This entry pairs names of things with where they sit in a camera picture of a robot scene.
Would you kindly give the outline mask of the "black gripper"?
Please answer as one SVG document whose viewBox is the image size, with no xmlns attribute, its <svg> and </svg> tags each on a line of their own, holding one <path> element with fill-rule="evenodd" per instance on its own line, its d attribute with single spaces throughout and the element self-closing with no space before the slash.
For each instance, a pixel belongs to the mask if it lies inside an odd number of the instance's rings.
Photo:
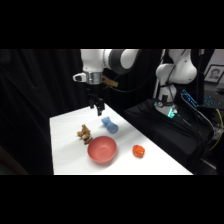
<svg viewBox="0 0 224 224">
<path fill-rule="evenodd" d="M 97 115 L 101 116 L 105 109 L 104 100 L 102 97 L 102 86 L 101 85 L 90 85 L 87 84 L 87 100 L 89 102 L 90 109 L 97 107 Z"/>
</svg>

